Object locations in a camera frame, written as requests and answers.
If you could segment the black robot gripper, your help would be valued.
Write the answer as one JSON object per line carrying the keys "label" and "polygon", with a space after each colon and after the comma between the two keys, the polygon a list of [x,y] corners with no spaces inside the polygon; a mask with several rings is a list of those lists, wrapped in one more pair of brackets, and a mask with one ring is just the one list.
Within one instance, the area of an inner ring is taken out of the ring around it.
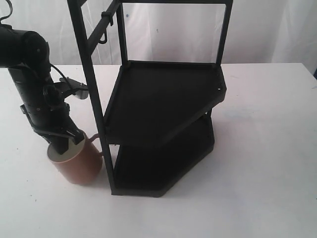
{"label": "black robot gripper", "polygon": [[69,139],[74,144],[83,141],[80,130],[69,116],[70,106],[60,100],[22,98],[20,106],[30,126],[39,135],[48,136],[50,145],[58,154],[65,153],[69,148]]}

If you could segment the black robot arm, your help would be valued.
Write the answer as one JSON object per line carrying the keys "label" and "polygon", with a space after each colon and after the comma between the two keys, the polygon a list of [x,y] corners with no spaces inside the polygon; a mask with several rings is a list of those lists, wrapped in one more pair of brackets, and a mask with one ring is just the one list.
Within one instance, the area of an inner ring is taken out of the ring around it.
{"label": "black robot arm", "polygon": [[70,118],[70,106],[64,101],[70,95],[88,97],[85,84],[63,76],[59,82],[51,77],[50,49],[47,41],[35,31],[14,30],[0,26],[0,66],[7,68],[22,99],[21,110],[32,129],[59,154],[84,139]]}

